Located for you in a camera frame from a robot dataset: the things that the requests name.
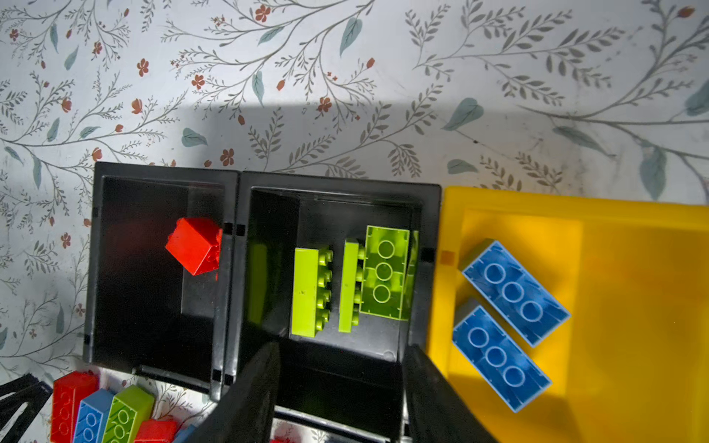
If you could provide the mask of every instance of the green lego brick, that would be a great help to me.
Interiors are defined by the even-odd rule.
[[[416,267],[418,265],[418,231],[411,233],[411,250],[408,253],[408,266],[403,278],[403,306],[401,320],[411,317],[411,301],[413,300],[413,284],[416,280]]]
[[[409,231],[367,226],[361,313],[401,320]]]
[[[325,304],[330,301],[328,283],[333,272],[328,263],[333,252],[328,248],[296,248],[293,272],[293,310],[291,332],[303,337],[315,337],[330,319],[330,310]]]
[[[155,399],[136,385],[116,394],[108,413],[103,443],[131,443],[140,424],[150,419]]]
[[[342,258],[342,286],[340,287],[340,332],[351,332],[359,324],[359,304],[362,302],[364,270],[359,266],[364,260],[364,247],[358,241],[345,240]]]

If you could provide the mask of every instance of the black storage box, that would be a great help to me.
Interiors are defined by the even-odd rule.
[[[396,439],[403,350],[425,349],[439,210],[438,185],[99,162],[84,360],[218,400],[276,340],[277,415]],[[218,280],[190,275],[164,248],[177,219],[199,216],[224,229]],[[340,333],[344,241],[364,244],[368,225],[419,232],[411,318],[361,314]],[[330,322],[313,339],[295,336],[294,248],[323,245],[335,257]]]

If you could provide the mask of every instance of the yellow storage tray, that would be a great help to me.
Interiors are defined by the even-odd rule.
[[[500,240],[570,312],[530,347],[458,270]],[[513,413],[453,346],[475,297],[553,384]],[[709,208],[452,187],[428,354],[501,442],[709,442]]]

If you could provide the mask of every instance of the bin compartment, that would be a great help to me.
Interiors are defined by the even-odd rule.
[[[448,188],[428,353],[505,442],[709,439],[709,208]],[[532,348],[457,269],[499,240],[571,313]],[[474,297],[553,384],[515,414],[454,348]]]
[[[403,349],[411,340],[420,340],[412,329],[425,332],[428,325],[429,298],[417,297],[430,294],[439,198],[440,188],[433,185],[244,173],[237,219],[245,225],[245,284],[240,291],[234,283],[226,367],[232,362],[240,369],[262,343],[277,340],[279,406],[398,436]],[[429,211],[429,205],[435,210]],[[419,266],[412,320],[360,315],[351,333],[339,332],[345,240],[364,244],[368,225],[421,230],[424,213],[434,213],[436,218],[425,224],[426,232],[421,234],[429,259],[423,273]],[[328,265],[333,272],[330,321],[312,338],[291,333],[296,247],[329,247],[334,256]]]

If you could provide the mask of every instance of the floral patterned surface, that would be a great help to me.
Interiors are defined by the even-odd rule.
[[[705,2],[10,3],[0,383],[82,367],[99,160],[709,201]],[[137,382],[158,417],[212,406]],[[25,441],[48,439],[49,411]]]

